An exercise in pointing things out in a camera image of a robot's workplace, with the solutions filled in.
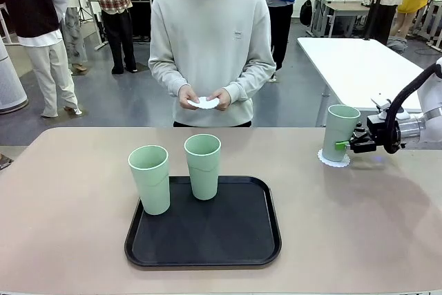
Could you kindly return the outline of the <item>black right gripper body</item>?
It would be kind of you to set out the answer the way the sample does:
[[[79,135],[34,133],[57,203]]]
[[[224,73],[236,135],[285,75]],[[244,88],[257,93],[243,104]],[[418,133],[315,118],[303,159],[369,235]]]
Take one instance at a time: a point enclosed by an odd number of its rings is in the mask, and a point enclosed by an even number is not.
[[[371,140],[376,144],[386,144],[389,139],[386,120],[382,120],[379,115],[369,115],[367,117],[367,128]]]

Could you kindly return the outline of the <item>person's left hand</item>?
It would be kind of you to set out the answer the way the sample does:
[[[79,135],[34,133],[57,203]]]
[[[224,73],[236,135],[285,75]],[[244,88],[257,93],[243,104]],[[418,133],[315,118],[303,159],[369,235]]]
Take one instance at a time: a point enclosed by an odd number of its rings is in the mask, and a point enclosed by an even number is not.
[[[207,101],[218,99],[218,104],[215,109],[219,111],[226,111],[231,104],[231,96],[225,88],[220,88],[206,98]]]

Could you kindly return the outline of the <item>person's right hand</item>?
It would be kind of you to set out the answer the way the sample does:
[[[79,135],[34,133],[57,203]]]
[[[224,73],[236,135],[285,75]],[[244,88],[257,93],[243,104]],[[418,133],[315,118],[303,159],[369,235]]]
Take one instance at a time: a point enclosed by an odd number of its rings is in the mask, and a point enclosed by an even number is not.
[[[198,104],[200,102],[199,97],[195,94],[195,92],[193,91],[193,89],[191,88],[190,85],[185,84],[180,87],[179,92],[178,92],[178,98],[179,98],[180,106],[182,108],[192,110],[192,111],[198,109],[197,107],[195,107],[194,105],[189,103],[189,102],[193,102],[195,104]]]

